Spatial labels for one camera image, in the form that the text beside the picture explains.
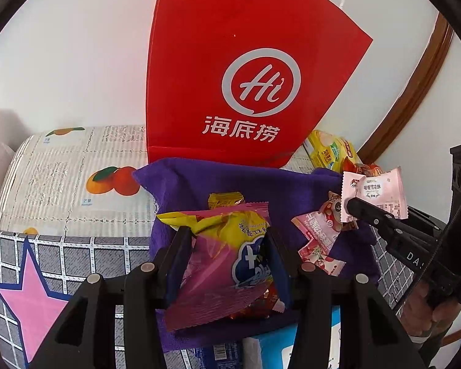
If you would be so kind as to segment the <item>person right hand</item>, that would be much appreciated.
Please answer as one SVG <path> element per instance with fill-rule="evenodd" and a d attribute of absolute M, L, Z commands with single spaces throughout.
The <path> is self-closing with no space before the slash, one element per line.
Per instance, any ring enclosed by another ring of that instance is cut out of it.
<path fill-rule="evenodd" d="M 400 322 L 410 336 L 421 336 L 429 330 L 432 336 L 437 336 L 447 331 L 461 312 L 461 304 L 454 299 L 430 308 L 426 302 L 428 292 L 429 285 L 420 281 L 406 298 Z"/>

